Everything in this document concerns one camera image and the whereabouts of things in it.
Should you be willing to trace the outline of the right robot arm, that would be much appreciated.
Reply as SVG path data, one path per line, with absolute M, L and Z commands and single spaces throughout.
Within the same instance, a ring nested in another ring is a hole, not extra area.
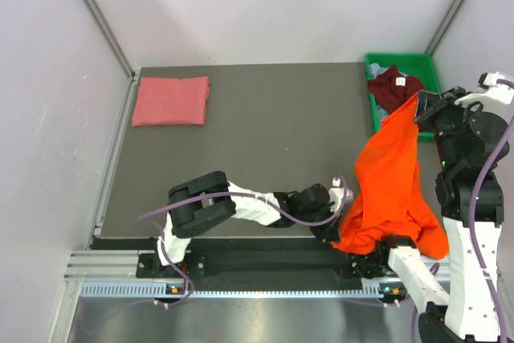
M 485 72 L 478 91 L 421 91 L 414 123 L 434 134 L 441 170 L 436 195 L 449 243 L 449 288 L 443 288 L 405 236 L 385 238 L 377 270 L 396 274 L 412 299 L 424 342 L 505 342 L 507 321 L 497 290 L 497 250 L 504 194 L 494 174 L 510 150 L 512 122 L 491 112 L 513 100 L 513 79 Z

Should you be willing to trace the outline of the orange t-shirt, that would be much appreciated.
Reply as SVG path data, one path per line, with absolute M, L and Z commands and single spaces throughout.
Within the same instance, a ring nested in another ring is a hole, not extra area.
M 394 111 L 359 154 L 354 174 L 360 186 L 338 228 L 336 250 L 367 255 L 386 236 L 406 236 L 421 253 L 443 259 L 447 235 L 422 195 L 418 163 L 418 97 Z

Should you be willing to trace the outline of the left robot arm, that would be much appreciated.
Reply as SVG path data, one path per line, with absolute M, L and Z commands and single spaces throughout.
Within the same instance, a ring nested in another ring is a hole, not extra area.
M 320 239 L 337 241 L 335 227 L 352 202 L 353 192 L 343 177 L 334 178 L 330 188 L 314 184 L 301 191 L 261 193 L 237 186 L 224 172 L 214 171 L 168 191 L 154 266 L 165 276 L 177 274 L 191 240 L 229 219 L 273 229 L 301 225 Z

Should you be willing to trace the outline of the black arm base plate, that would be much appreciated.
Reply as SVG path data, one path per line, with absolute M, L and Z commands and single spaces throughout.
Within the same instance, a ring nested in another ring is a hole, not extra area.
M 187 251 L 183 260 L 162 259 L 156 252 L 144 253 L 139 258 L 139 264 L 137 276 L 141 278 L 179 277 L 185 273 L 193 280 L 200 280 L 225 272 L 319 272 L 323 269 L 345 279 L 374 279 L 394 275 L 380 252 L 355 255 L 327 248 L 196 248 Z

